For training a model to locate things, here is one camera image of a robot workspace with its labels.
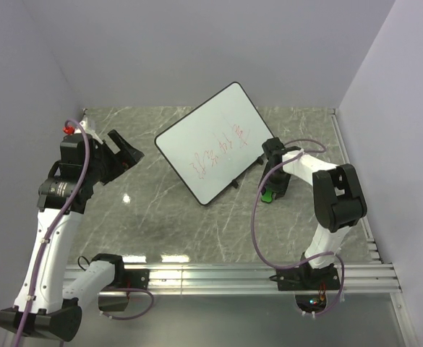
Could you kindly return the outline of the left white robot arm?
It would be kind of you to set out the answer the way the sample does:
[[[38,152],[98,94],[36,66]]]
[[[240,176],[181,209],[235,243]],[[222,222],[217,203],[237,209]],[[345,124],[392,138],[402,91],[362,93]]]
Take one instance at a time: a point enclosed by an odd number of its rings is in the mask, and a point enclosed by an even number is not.
[[[117,179],[143,157],[115,129],[108,136],[117,153],[91,134],[66,135],[60,143],[60,159],[38,189],[30,265],[13,305],[0,311],[0,327],[17,338],[70,342],[80,328],[84,308],[99,292],[117,291],[127,284],[122,257],[101,253],[64,285],[69,250],[95,185]]]

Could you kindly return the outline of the white whiteboard black frame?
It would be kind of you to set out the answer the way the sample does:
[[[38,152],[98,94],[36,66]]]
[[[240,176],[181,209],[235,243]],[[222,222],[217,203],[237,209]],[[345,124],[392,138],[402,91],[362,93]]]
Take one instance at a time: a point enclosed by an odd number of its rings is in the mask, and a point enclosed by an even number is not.
[[[232,82],[154,139],[197,202],[212,202],[263,154],[273,137],[248,94]]]

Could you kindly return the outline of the green whiteboard eraser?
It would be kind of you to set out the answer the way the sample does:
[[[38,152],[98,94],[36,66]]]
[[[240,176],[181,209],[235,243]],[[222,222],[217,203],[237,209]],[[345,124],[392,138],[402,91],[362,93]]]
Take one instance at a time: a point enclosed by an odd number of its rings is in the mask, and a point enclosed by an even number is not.
[[[261,191],[260,199],[264,203],[271,203],[275,198],[275,192],[269,188],[263,188]]]

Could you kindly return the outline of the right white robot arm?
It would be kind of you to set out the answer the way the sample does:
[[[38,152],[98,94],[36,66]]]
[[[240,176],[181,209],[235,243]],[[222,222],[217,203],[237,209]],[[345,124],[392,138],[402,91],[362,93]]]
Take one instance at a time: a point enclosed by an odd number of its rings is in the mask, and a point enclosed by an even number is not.
[[[367,214],[367,204],[356,169],[336,165],[305,154],[299,147],[266,150],[264,173],[282,163],[263,186],[264,200],[283,197],[295,176],[312,187],[318,225],[311,244],[302,253],[308,260],[289,270],[277,270],[272,280],[284,290],[338,289],[340,280],[334,262],[344,237]]]

